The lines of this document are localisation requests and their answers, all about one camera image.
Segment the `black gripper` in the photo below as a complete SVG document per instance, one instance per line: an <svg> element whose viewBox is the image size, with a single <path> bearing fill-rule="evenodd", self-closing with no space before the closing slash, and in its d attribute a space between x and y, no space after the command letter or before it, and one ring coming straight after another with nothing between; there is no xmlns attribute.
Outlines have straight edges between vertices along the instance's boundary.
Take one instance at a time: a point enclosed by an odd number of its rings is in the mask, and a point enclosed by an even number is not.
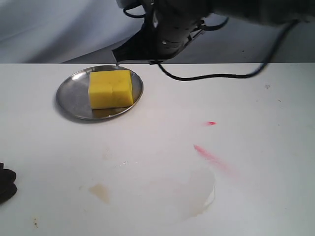
<svg viewBox="0 0 315 236"><path fill-rule="evenodd" d="M184 41L206 16L204 4L144 4L144 25L134 36L112 50L115 64L168 60L183 47Z"/></svg>

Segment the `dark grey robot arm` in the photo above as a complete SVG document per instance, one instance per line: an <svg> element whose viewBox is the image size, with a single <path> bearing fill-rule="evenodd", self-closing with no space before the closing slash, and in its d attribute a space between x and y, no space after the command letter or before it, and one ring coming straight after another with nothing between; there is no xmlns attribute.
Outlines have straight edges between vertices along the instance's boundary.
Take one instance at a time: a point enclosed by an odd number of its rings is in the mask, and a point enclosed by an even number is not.
<svg viewBox="0 0 315 236"><path fill-rule="evenodd" d="M315 16L313 0L120 0L118 5L124 13L142 6L145 14L135 16L144 20L140 31L112 51L116 64L154 64L174 58L193 41L193 32L224 26L204 25L202 20L210 14L262 25L306 21Z"/></svg>

